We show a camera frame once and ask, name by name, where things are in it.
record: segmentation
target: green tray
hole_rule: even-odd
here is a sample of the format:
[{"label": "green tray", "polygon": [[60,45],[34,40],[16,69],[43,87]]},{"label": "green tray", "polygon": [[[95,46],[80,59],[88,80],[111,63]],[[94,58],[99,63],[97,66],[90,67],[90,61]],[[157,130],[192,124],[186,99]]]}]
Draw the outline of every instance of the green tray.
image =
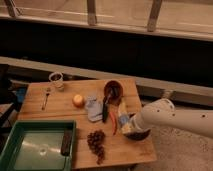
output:
[{"label": "green tray", "polygon": [[[65,132],[72,139],[62,155]],[[17,121],[1,153],[0,170],[70,171],[75,134],[75,121]]]}]

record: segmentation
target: fork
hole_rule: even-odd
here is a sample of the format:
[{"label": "fork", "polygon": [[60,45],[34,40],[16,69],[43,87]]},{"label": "fork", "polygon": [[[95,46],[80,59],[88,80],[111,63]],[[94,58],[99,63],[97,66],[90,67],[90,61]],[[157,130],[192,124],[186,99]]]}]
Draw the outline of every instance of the fork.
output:
[{"label": "fork", "polygon": [[51,91],[51,88],[50,88],[50,87],[47,87],[47,89],[46,89],[46,94],[45,94],[45,99],[44,99],[44,102],[43,102],[43,105],[42,105],[41,110],[45,110],[45,108],[46,108],[47,99],[48,99],[48,97],[49,97],[49,95],[50,95],[50,91]]}]

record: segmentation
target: wooden bowl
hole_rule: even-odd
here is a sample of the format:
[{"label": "wooden bowl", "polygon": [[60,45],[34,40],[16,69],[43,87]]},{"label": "wooden bowl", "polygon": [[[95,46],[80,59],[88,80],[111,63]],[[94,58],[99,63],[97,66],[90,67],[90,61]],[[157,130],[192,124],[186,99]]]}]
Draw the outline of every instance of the wooden bowl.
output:
[{"label": "wooden bowl", "polygon": [[118,106],[123,97],[123,87],[117,81],[109,81],[104,87],[104,96],[107,97],[110,93],[112,93],[112,95],[110,96],[108,103]]}]

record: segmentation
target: small cup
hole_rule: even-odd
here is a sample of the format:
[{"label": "small cup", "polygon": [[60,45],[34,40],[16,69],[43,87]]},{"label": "small cup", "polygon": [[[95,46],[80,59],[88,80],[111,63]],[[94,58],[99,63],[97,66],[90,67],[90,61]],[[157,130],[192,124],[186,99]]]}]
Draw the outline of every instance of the small cup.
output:
[{"label": "small cup", "polygon": [[58,91],[64,90],[63,74],[61,72],[53,72],[49,75],[49,80],[53,83]]}]

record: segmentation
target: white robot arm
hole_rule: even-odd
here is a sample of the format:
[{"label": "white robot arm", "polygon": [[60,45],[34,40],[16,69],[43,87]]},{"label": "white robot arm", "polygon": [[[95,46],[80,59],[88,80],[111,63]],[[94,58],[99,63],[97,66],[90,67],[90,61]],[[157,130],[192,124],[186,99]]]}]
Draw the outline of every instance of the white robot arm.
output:
[{"label": "white robot arm", "polygon": [[213,138],[213,110],[176,110],[165,98],[149,103],[130,119],[137,132],[150,129],[150,125],[165,125]]}]

